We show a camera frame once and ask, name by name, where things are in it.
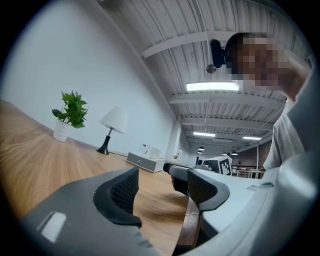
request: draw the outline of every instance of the potted plant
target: potted plant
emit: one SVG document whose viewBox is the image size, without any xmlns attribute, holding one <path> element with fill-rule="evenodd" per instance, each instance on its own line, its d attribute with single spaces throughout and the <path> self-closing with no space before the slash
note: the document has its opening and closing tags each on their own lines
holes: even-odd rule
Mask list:
<svg viewBox="0 0 320 256">
<path fill-rule="evenodd" d="M 52 113 L 57 117 L 53 137 L 61 142 L 65 142 L 71 127 L 82 128 L 85 127 L 84 121 L 85 115 L 89 108 L 82 107 L 87 103 L 81 100 L 81 94 L 72 91 L 70 94 L 62 92 L 62 100 L 64 101 L 64 107 L 61 111 L 58 109 L 52 109 Z"/>
</svg>

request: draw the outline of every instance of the ceiling light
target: ceiling light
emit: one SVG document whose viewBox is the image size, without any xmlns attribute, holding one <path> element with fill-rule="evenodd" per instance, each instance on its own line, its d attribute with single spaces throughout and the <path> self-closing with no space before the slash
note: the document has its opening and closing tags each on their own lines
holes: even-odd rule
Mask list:
<svg viewBox="0 0 320 256">
<path fill-rule="evenodd" d="M 213 133 L 196 132 L 196 131 L 194 131 L 194 132 L 193 132 L 193 135 L 209 136 L 209 137 L 214 137 L 214 136 L 216 136 L 216 135 L 215 135 L 215 134 L 213 134 Z"/>
<path fill-rule="evenodd" d="M 208 90 L 238 91 L 239 85 L 235 82 L 193 82 L 187 83 L 186 89 L 188 92 Z"/>
<path fill-rule="evenodd" d="M 248 136 L 244 136 L 242 139 L 255 140 L 255 141 L 260 141 L 261 140 L 261 138 L 259 138 L 259 137 L 248 137 Z"/>
</svg>

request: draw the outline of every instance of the white railing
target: white railing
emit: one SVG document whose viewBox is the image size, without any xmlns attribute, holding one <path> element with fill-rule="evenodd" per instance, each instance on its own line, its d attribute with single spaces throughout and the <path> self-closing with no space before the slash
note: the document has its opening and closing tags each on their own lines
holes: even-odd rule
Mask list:
<svg viewBox="0 0 320 256">
<path fill-rule="evenodd" d="M 258 170 L 258 169 L 250 169 L 250 170 L 232 170 L 232 176 L 237 176 L 237 177 L 242 177 L 242 178 L 253 178 L 253 174 L 254 175 L 254 179 L 261 179 L 263 174 L 265 172 Z"/>
</svg>

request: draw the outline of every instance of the cable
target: cable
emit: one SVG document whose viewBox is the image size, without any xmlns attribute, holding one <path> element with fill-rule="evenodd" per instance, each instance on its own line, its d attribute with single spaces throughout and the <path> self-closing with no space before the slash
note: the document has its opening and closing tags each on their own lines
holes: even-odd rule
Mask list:
<svg viewBox="0 0 320 256">
<path fill-rule="evenodd" d="M 278 110 L 276 113 L 274 113 L 273 116 L 271 116 L 271 117 L 268 119 L 268 121 L 266 121 L 266 122 L 265 122 L 263 125 L 261 125 L 259 128 L 255 129 L 254 132 L 260 130 L 262 127 L 264 127 L 265 125 L 267 125 L 268 122 L 269 122 L 272 118 L 274 118 L 281 110 L 283 110 L 283 109 L 285 108 L 285 106 L 286 106 L 286 104 L 284 104 L 281 108 L 279 108 L 279 110 Z M 250 134 L 250 133 L 251 133 L 251 130 L 250 130 L 249 132 L 247 132 L 244 136 L 247 136 L 247 135 Z M 229 147 L 229 149 L 233 148 L 233 147 L 234 147 L 235 145 L 237 145 L 239 142 L 240 142 L 240 140 L 239 140 L 236 144 L 234 144 L 233 146 Z"/>
<path fill-rule="evenodd" d="M 114 155 L 117 155 L 117 156 L 122 156 L 122 157 L 127 157 L 126 155 L 123 155 L 123 154 L 116 154 L 116 153 L 112 153 L 112 152 L 109 152 L 110 154 L 114 154 Z"/>
<path fill-rule="evenodd" d="M 210 46 L 209 46 L 208 32 L 207 32 L 204 16 L 202 15 L 202 11 L 200 9 L 199 2 L 198 2 L 198 0 L 195 0 L 195 1 L 196 1 L 196 5 L 198 7 L 198 10 L 199 10 L 200 16 L 201 16 L 201 20 L 202 20 L 203 27 L 204 27 L 204 33 L 205 33 L 205 36 L 206 36 L 206 46 L 207 46 L 207 51 L 208 51 L 208 62 L 207 62 L 207 65 L 209 65 L 210 64 Z"/>
<path fill-rule="evenodd" d="M 209 110 L 209 102 L 210 102 L 210 91 L 208 93 L 208 102 L 206 103 L 206 111 L 205 111 L 205 119 L 204 119 L 204 132 L 206 131 L 206 125 L 207 125 L 207 116 L 208 116 L 208 110 Z"/>
<path fill-rule="evenodd" d="M 188 213 L 188 214 L 186 214 L 185 216 L 194 215 L 194 214 L 199 214 L 199 212 Z"/>
<path fill-rule="evenodd" d="M 259 143 L 256 143 L 256 169 L 258 169 L 259 166 Z"/>
</svg>

